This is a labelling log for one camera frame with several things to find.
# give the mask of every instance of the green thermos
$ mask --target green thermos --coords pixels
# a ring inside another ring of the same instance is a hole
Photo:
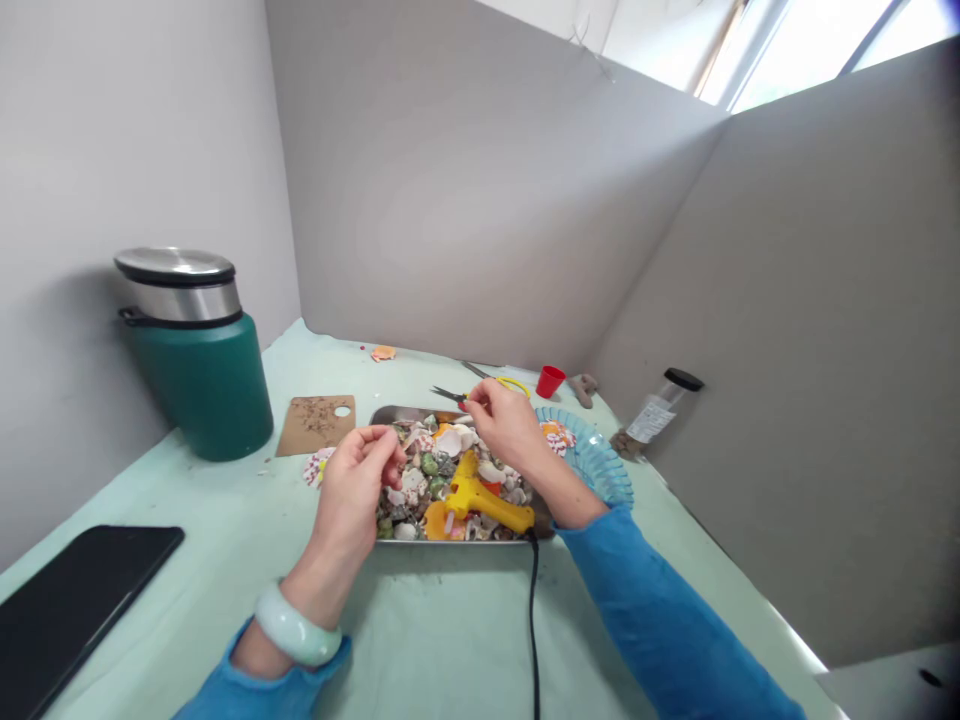
[[[273,413],[233,264],[180,248],[124,250],[114,263],[137,302],[120,310],[137,362],[190,448],[224,461],[262,447]]]

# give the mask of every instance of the bracelet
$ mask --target bracelet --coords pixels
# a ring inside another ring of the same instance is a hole
[[[280,580],[267,585],[257,598],[257,623],[294,662],[308,667],[326,665],[340,649],[343,633],[340,628],[324,630],[301,615],[280,592]]]

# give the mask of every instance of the black power cord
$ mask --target black power cord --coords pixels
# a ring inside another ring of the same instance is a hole
[[[533,720],[540,720],[540,664],[537,662],[537,635],[533,631],[533,591],[537,587],[537,572],[540,566],[540,545],[531,530],[527,540],[533,547],[533,573],[530,575],[530,648],[533,651]]]

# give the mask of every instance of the yellow glue gun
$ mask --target yellow glue gun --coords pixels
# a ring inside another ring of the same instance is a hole
[[[533,526],[533,508],[511,505],[487,490],[480,484],[478,467],[477,454],[468,450],[450,480],[453,492],[443,501],[444,509],[458,520],[463,520],[468,512],[482,512],[515,533],[522,535],[529,530]]]

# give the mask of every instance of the glass jar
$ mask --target glass jar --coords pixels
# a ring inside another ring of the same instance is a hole
[[[643,407],[626,428],[613,436],[610,444],[620,457],[636,460],[650,442],[663,430],[677,414],[671,409],[688,392],[696,393],[703,389],[703,381],[694,375],[677,368],[668,368],[663,374],[666,382],[655,395],[647,395]]]

